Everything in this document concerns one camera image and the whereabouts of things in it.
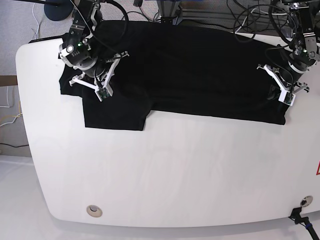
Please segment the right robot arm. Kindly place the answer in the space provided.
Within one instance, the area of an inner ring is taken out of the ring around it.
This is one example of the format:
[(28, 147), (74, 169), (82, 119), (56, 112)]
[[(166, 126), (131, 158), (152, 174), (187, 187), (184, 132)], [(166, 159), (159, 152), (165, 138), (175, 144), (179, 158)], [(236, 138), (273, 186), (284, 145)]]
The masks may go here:
[[(101, 3), (108, 3), (119, 9), (124, 17), (124, 28), (115, 43), (107, 43), (98, 38), (96, 28), (102, 23)], [(111, 97), (113, 89), (110, 80), (120, 60), (127, 57), (127, 51), (120, 53), (114, 49), (128, 31), (129, 17), (125, 9), (114, 0), (81, 0), (74, 6), (72, 25), (68, 35), (59, 46), (59, 57), (69, 68), (80, 70), (69, 84), (79, 84), (94, 90), (100, 101)]]

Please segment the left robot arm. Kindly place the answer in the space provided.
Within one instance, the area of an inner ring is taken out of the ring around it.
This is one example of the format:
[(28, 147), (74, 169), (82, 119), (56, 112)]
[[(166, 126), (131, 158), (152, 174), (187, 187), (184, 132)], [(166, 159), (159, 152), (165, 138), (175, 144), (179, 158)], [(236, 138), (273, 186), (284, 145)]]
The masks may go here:
[[(318, 46), (318, 35), (316, 31), (315, 16), (320, 8), (320, 4), (314, 6), (312, 0), (282, 0), (281, 3), (288, 6), (288, 11), (278, 6), (277, 0), (272, 0), (270, 4), (256, 4), (251, 7), (244, 7), (237, 0), (234, 3), (246, 13), (246, 19), (252, 19), (253, 31), (252, 41), (257, 33), (256, 18), (253, 12), (259, 7), (268, 7), (266, 13), (269, 22), (278, 36), (285, 42), (285, 45), (267, 48), (264, 54), (267, 56), (271, 50), (279, 51), (283, 64), (272, 62), (270, 65), (259, 65), (277, 83), (280, 94), (278, 100), (286, 105), (293, 105), (296, 94), (300, 91), (309, 92), (310, 88), (306, 83), (300, 83), (299, 79), (311, 67), (320, 62), (320, 47)], [(287, 16), (287, 24), (291, 28), (291, 40), (282, 33), (274, 20), (274, 9), (282, 11)]]

